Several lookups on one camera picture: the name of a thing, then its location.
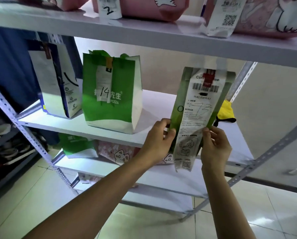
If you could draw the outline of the person's right forearm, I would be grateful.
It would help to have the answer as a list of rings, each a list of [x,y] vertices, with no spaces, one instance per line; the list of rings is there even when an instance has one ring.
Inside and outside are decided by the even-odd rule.
[[[257,239],[241,206],[228,185],[224,172],[202,166],[218,239]]]

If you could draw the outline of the person's left forearm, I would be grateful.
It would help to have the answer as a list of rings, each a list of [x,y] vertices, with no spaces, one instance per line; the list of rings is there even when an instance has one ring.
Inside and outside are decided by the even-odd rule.
[[[23,239],[95,239],[128,190],[165,156],[156,151],[138,153],[58,209]]]

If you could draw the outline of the long white printed receipt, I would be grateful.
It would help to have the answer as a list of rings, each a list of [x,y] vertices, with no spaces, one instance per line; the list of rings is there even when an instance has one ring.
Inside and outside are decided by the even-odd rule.
[[[206,127],[218,99],[218,87],[213,86],[216,70],[185,68],[176,97],[174,119],[177,137],[173,149],[174,167],[192,171]]]

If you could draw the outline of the short white receipt with handwriting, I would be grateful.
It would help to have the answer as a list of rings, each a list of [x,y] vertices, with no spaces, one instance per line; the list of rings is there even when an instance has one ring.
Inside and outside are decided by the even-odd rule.
[[[111,85],[113,69],[105,66],[97,66],[95,95],[97,101],[111,102]]]

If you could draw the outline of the pink winged print bag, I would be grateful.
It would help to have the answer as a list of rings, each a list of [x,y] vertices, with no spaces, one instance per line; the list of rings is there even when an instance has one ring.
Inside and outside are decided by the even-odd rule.
[[[233,33],[277,39],[297,37],[297,0],[246,0]]]

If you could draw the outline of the pink cat print bag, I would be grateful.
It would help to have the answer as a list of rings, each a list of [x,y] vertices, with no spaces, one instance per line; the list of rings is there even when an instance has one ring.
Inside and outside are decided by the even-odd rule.
[[[190,0],[120,0],[122,17],[151,19],[165,22],[178,20],[188,8]],[[92,0],[98,13],[97,0]]]
[[[16,0],[20,4],[50,10],[75,11],[89,0]]]

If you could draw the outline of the white receipt with square code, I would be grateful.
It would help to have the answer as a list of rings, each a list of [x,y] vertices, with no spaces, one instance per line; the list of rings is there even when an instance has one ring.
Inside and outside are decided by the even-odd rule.
[[[228,38],[234,32],[246,0],[207,0],[203,18],[205,34]]]

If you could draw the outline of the wide green white paper bag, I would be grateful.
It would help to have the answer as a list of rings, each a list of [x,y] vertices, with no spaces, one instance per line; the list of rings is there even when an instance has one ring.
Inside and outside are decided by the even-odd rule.
[[[113,57],[111,102],[97,101],[97,66],[106,66],[104,50],[83,54],[82,110],[87,125],[132,134],[138,124],[142,104],[140,56],[125,53]]]

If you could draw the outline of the blue white paper bag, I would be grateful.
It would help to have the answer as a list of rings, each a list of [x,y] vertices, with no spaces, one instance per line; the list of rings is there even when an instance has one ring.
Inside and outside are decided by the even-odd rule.
[[[28,53],[44,112],[70,119],[82,107],[79,81],[83,66],[79,53],[69,44],[27,40]]]

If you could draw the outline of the black white sneaker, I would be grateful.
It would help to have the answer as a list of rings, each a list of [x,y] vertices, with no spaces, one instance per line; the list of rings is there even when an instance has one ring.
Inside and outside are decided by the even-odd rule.
[[[7,161],[15,159],[17,156],[28,152],[31,145],[20,140],[8,141],[0,146],[0,156]]]

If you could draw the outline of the person's right hand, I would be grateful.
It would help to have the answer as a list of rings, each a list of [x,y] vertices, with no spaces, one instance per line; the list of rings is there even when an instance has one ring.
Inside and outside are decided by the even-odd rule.
[[[232,152],[226,133],[217,127],[209,128],[212,137],[212,147],[201,150],[202,171],[212,171],[223,174],[226,163]]]

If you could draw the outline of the white metal shelf rack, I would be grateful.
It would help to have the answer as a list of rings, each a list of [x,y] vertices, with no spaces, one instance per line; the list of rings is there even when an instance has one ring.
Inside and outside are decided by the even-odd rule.
[[[197,34],[197,17],[182,16],[178,25],[170,23],[156,23],[132,19],[122,19],[118,24],[104,23],[98,17],[87,16],[90,13],[90,4],[85,4],[82,12],[60,12],[36,7],[24,6],[17,3],[0,2],[0,27],[16,28],[21,30],[41,31],[44,33],[77,36],[93,40],[111,41],[121,44],[134,44],[143,47],[161,48],[171,51],[189,52],[192,54],[212,55],[221,58],[245,58],[249,63],[256,65],[256,61],[270,61],[259,55],[277,55],[283,53],[294,55],[297,52],[282,47],[281,44],[269,44],[267,39],[247,38],[235,36],[228,39],[206,37]],[[47,115],[39,107],[36,101],[19,115],[11,108],[10,104],[0,93],[0,108],[9,116],[12,122],[31,142],[43,158],[57,170],[62,180],[69,185],[71,190],[79,195],[75,186],[79,183],[77,177],[74,183],[70,183],[61,171],[61,168],[77,172],[97,172],[95,176],[105,176],[112,172],[117,165],[106,162],[104,159],[68,159],[63,152],[51,160],[51,157],[42,148],[28,128],[38,128],[48,131],[67,133],[77,136],[106,140],[109,142],[141,147],[146,139],[148,131],[155,123],[153,115],[157,118],[170,116],[170,108],[166,101],[175,101],[175,96],[167,93],[144,90],[144,110],[148,117],[141,115],[143,124],[141,131],[128,135],[100,128],[87,128],[82,121],[80,111],[74,118],[66,119]],[[138,208],[157,210],[165,213],[182,213],[184,221],[198,210],[205,207],[207,199],[204,181],[198,181],[197,176],[201,171],[193,169],[189,172],[162,173],[161,168],[148,170],[138,181],[139,187],[127,192],[121,203]]]

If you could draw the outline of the slim green white paper bag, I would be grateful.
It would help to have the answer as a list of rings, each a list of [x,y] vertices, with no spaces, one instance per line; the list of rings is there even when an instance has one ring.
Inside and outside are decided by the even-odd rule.
[[[202,129],[213,125],[235,72],[185,67],[170,128],[176,130],[170,153],[174,160],[194,159],[202,147]]]

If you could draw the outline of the yellow black plush toy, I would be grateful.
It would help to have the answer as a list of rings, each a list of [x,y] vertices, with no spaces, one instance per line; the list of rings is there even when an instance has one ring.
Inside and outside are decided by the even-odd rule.
[[[218,127],[219,122],[235,123],[236,121],[237,120],[231,107],[231,102],[228,100],[224,100],[213,123],[213,126]]]

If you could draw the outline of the white receipt with handwritten mark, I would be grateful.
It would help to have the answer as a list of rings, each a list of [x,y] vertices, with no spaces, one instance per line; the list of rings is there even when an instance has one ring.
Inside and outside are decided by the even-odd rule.
[[[120,0],[97,0],[98,14],[108,19],[122,18]]]

